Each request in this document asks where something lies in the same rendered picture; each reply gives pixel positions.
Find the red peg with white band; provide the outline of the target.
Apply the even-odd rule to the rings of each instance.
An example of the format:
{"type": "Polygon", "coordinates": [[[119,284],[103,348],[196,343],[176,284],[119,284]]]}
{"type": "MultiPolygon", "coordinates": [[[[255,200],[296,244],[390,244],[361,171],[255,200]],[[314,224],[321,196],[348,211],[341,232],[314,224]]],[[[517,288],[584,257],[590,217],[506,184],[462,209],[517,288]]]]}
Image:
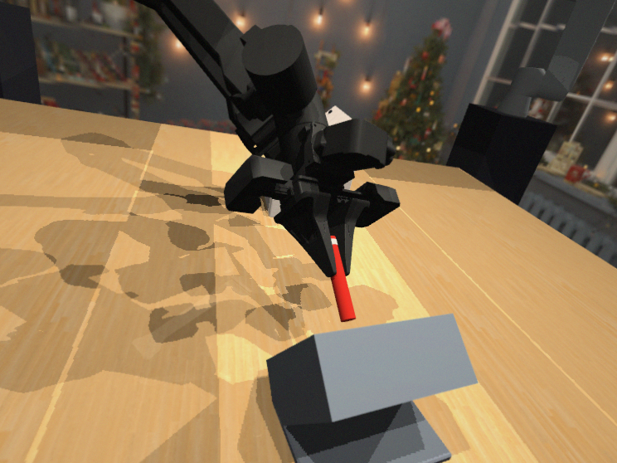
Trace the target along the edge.
{"type": "Polygon", "coordinates": [[[341,322],[347,322],[356,318],[352,300],[347,286],[347,280],[343,269],[338,243],[335,236],[331,236],[333,251],[335,255],[337,274],[330,277],[333,285],[333,292],[337,302],[338,313],[341,322]]]}

